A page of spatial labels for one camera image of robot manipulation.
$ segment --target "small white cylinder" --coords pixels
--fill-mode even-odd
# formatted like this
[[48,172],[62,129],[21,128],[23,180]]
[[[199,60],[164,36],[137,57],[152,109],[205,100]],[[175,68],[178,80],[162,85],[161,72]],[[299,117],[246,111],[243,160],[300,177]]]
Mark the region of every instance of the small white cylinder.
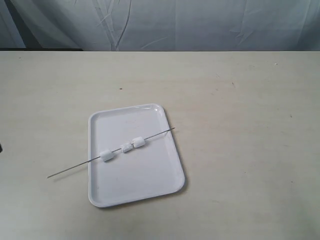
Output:
[[126,142],[120,146],[123,153],[129,152],[134,148],[130,142]]
[[109,161],[110,159],[113,159],[114,156],[115,154],[109,149],[106,149],[105,151],[100,152],[100,157],[104,162]]
[[135,148],[139,148],[139,147],[142,147],[143,145],[146,144],[146,141],[145,139],[142,137],[142,136],[139,136],[139,137],[136,137],[132,140],[133,142],[133,146]]

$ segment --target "plastic tray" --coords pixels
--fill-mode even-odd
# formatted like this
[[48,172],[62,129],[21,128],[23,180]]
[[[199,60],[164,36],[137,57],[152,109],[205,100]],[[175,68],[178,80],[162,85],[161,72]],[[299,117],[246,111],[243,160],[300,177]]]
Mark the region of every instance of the plastic tray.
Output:
[[[88,121],[88,159],[104,149],[115,150],[136,137],[149,137],[169,129],[164,109],[145,104],[94,113]],[[171,132],[146,145],[103,162],[88,164],[88,197],[104,208],[177,192],[185,176]]]

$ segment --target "white table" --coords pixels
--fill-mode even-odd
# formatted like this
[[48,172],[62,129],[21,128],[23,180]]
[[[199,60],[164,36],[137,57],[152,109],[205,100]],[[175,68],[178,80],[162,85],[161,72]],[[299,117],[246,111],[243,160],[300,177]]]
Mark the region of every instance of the white table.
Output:
[[[0,238],[320,239],[320,52],[0,52]],[[88,200],[87,121],[161,104],[178,194]]]

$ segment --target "thin metal rod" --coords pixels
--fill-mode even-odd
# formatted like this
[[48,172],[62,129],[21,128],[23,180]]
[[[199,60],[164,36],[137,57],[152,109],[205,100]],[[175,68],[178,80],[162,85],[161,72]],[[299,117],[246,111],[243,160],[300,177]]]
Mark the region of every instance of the thin metal rod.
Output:
[[[148,137],[146,137],[144,140],[153,138],[153,137],[158,136],[158,135],[160,135],[160,134],[164,134],[164,133],[169,132],[169,131],[171,131],[171,130],[173,130],[173,129],[175,129],[175,127],[170,128],[170,129],[165,130],[165,131],[162,131],[162,132],[157,133],[157,134],[155,134],[155,135],[148,136]],[[121,148],[118,148],[118,149],[116,149],[116,150],[113,150],[112,152],[114,153],[114,152],[119,151],[119,150],[121,150]],[[47,176],[46,178],[48,179],[48,178],[51,178],[51,177],[53,177],[53,176],[55,176],[55,175],[62,174],[62,173],[64,173],[64,172],[68,171],[68,170],[74,169],[74,168],[79,167],[79,166],[81,166],[81,165],[83,165],[83,164],[90,163],[90,162],[92,162],[93,160],[96,160],[96,159],[98,159],[98,158],[101,158],[101,156],[97,156],[97,157],[95,157],[95,158],[93,158],[93,159],[90,159],[89,161],[84,161],[84,162],[79,163],[79,164],[77,164],[77,165],[75,165],[75,166],[69,167],[69,168],[67,168],[67,169],[65,169],[65,170],[62,170],[62,171],[59,171],[59,172],[57,172],[57,173],[55,173],[55,174],[52,174],[52,175],[50,175],[50,176]]]

